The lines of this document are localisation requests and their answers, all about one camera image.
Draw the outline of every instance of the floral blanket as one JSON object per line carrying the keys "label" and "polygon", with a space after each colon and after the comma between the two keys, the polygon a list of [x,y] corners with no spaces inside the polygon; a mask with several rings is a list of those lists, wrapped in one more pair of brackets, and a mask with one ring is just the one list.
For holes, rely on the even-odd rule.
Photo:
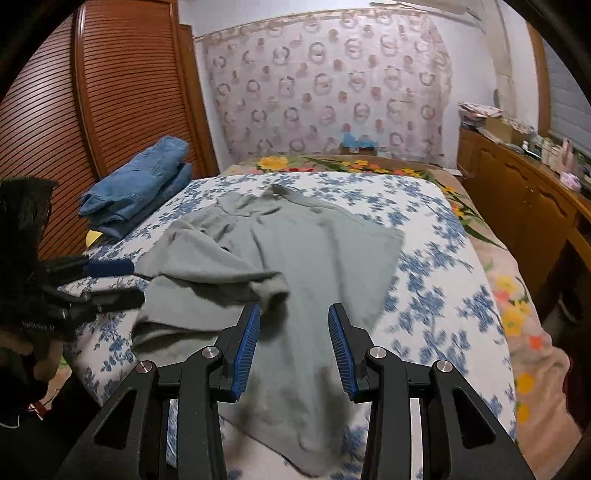
{"label": "floral blanket", "polygon": [[567,412],[563,393],[570,361],[562,350],[552,346],[515,258],[478,214],[462,185],[437,167],[417,168],[408,162],[364,155],[253,158],[230,167],[222,175],[269,171],[393,174],[425,179],[442,190],[478,255],[501,314],[515,374],[519,448],[538,480],[552,478],[581,438]]}
{"label": "floral blanket", "polygon": [[[211,205],[226,192],[262,193],[280,183],[306,196],[335,203],[354,214],[405,232],[398,270],[381,317],[371,332],[401,358],[425,365],[451,361],[487,402],[503,427],[515,434],[515,387],[509,347],[485,272],[442,190],[433,182],[409,176],[363,173],[268,173],[195,180],[123,241],[100,243],[93,258],[137,260],[167,226],[181,215]],[[363,245],[359,246],[363,255]],[[84,279],[68,290],[146,286],[137,277]],[[137,312],[102,314],[77,332],[66,348],[72,370],[104,402],[132,368],[130,331]],[[411,403],[412,473],[422,476],[418,402]],[[369,405],[359,405],[343,432],[334,469],[324,480],[358,479],[368,431]],[[168,461],[175,463],[176,408],[169,418]],[[305,478],[271,449],[222,421],[223,447],[230,477],[241,480]]]}

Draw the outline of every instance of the gray shirt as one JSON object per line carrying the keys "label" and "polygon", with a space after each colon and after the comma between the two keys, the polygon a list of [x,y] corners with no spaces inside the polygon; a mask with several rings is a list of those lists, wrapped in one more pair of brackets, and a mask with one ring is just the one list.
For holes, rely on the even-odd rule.
{"label": "gray shirt", "polygon": [[246,393],[220,414],[310,475],[338,464],[348,420],[327,325],[343,303],[372,331],[404,234],[331,203],[272,185],[236,192],[175,220],[136,273],[153,278],[134,329],[139,359],[185,360],[261,305],[261,336]]}

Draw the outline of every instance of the cabinet door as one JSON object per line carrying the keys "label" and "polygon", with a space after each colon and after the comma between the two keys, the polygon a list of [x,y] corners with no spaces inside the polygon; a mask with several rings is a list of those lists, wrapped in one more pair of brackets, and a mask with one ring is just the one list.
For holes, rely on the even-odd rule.
{"label": "cabinet door", "polygon": [[542,180],[533,190],[518,241],[517,261],[530,294],[535,297],[566,243],[576,209]]}
{"label": "cabinet door", "polygon": [[501,162],[495,150],[488,145],[477,148],[473,161],[476,162],[476,173],[469,194],[484,221],[496,232],[503,220],[502,212],[499,212],[496,205],[500,197],[499,185],[502,181]]}
{"label": "cabinet door", "polygon": [[475,139],[460,133],[460,140],[457,145],[457,167],[462,172],[464,177],[462,185],[464,185],[468,194],[470,194],[470,191],[473,188],[475,177],[475,172],[473,171],[473,167],[476,164],[476,162],[473,161],[475,154]]}
{"label": "cabinet door", "polygon": [[497,188],[499,195],[496,201],[498,216],[501,217],[493,231],[519,261],[517,242],[523,227],[528,208],[528,200],[534,193],[531,188],[532,173],[519,165],[509,154],[500,154],[501,176]]}

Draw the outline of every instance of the wooden louvered door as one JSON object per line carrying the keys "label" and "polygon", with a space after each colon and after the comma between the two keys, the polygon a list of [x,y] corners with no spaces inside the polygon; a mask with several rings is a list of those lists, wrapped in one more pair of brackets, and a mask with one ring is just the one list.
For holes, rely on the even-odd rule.
{"label": "wooden louvered door", "polygon": [[75,75],[91,153],[104,176],[163,135],[186,140],[209,172],[191,120],[173,0],[91,0],[76,18]]}
{"label": "wooden louvered door", "polygon": [[32,56],[0,104],[0,179],[35,176],[60,183],[41,258],[84,250],[80,196],[98,179],[80,129],[71,55],[70,17]]}

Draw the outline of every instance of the window blind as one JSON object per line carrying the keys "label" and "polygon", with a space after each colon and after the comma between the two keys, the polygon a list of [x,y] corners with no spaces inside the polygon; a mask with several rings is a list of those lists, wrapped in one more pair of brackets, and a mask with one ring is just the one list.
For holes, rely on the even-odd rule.
{"label": "window blind", "polygon": [[591,154],[591,106],[579,84],[556,52],[544,40],[550,75],[551,133],[567,137],[586,155]]}

